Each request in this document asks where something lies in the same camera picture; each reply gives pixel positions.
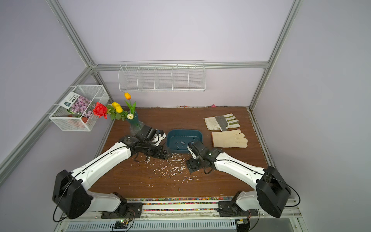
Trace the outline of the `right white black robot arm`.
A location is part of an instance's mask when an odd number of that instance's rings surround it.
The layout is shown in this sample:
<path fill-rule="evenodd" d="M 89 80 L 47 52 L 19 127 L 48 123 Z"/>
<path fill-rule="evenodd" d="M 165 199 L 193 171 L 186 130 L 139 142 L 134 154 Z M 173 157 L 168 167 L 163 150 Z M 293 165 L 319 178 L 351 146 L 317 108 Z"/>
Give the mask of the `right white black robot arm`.
<path fill-rule="evenodd" d="M 209 150 L 201 141 L 190 142 L 187 148 L 192 155 L 186 161 L 191 173 L 211 168 L 227 173 L 253 188 L 249 192 L 237 192 L 229 202 L 219 203 L 220 216 L 237 217 L 261 208 L 275 218 L 281 217 L 291 189 L 276 168 L 268 166 L 264 169 L 244 163 L 220 149 Z"/>

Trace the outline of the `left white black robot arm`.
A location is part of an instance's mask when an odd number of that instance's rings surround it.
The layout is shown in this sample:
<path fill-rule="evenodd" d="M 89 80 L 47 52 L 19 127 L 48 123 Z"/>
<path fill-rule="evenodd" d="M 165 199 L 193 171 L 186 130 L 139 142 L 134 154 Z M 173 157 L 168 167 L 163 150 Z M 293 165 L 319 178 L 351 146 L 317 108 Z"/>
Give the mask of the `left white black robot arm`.
<path fill-rule="evenodd" d="M 135 135 L 127 135 L 87 164 L 56 175 L 52 200 L 68 219 L 85 213 L 101 212 L 102 218 L 123 218 L 129 212 L 128 201 L 119 193 L 96 193 L 91 187 L 108 171 L 134 155 L 164 160 L 168 151 L 160 144 L 166 133 L 145 125 Z"/>

